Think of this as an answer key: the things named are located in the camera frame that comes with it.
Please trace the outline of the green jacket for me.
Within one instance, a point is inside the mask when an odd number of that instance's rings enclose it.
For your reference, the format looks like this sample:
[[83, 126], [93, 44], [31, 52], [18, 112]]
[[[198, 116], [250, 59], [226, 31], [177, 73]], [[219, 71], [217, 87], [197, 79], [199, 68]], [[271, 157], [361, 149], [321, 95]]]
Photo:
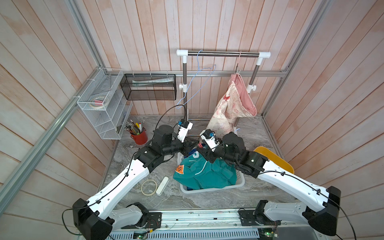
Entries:
[[182, 158], [173, 178], [190, 190], [221, 189], [235, 185], [237, 173], [233, 166], [227, 165], [222, 160], [210, 163], [199, 152], [194, 152], [192, 155]]

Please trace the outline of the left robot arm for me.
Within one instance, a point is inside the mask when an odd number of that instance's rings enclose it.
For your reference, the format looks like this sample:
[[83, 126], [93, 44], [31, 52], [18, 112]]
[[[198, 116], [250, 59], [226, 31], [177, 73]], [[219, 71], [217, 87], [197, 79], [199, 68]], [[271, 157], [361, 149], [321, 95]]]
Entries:
[[156, 167], [164, 163], [165, 156], [182, 153], [187, 156], [197, 142], [187, 136], [193, 124], [179, 122], [177, 133], [169, 125], [154, 130], [154, 135], [134, 155], [126, 167], [106, 187], [88, 200], [78, 199], [72, 207], [74, 225], [86, 240], [105, 240], [113, 230], [126, 226], [149, 226], [148, 210], [134, 203], [122, 210], [115, 210], [120, 200]]

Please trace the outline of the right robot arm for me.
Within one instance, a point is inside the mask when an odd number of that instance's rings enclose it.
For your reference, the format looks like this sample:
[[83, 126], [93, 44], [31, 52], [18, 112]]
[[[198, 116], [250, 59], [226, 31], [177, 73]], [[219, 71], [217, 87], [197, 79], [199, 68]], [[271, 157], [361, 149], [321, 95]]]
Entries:
[[327, 236], [337, 234], [341, 190], [331, 186], [324, 188], [297, 177], [293, 167], [265, 147], [248, 151], [244, 140], [230, 132], [218, 138], [208, 129], [201, 133], [205, 148], [198, 152], [208, 161], [222, 161], [255, 179], [270, 183], [300, 201], [278, 207], [266, 201], [259, 202], [255, 217], [260, 224], [290, 221], [308, 224]]

